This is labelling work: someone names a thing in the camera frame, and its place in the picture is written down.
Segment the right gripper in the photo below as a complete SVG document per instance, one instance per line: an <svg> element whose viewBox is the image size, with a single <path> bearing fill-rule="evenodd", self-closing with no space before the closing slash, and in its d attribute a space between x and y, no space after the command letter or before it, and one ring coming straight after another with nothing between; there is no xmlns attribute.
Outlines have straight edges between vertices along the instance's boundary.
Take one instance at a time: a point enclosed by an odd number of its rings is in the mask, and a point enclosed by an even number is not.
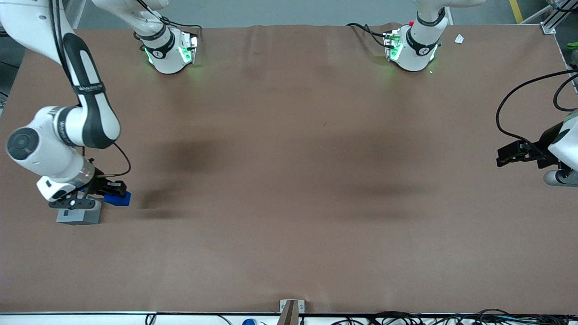
<svg viewBox="0 0 578 325"><path fill-rule="evenodd" d="M126 183L105 179L95 173L79 173L72 177L42 176L37 181L41 195L49 202L83 201L89 194L97 194L105 198L124 199Z"/></svg>

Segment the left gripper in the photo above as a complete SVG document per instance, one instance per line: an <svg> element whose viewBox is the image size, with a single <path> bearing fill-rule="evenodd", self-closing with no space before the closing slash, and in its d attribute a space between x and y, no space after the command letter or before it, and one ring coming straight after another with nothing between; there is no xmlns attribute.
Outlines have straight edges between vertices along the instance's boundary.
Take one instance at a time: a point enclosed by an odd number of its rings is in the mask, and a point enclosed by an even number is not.
<svg viewBox="0 0 578 325"><path fill-rule="evenodd" d="M536 142L539 149L569 168L578 170L578 126L576 121L563 121L545 130ZM516 140L498 149L497 167L517 162L540 160L539 151L523 140Z"/></svg>

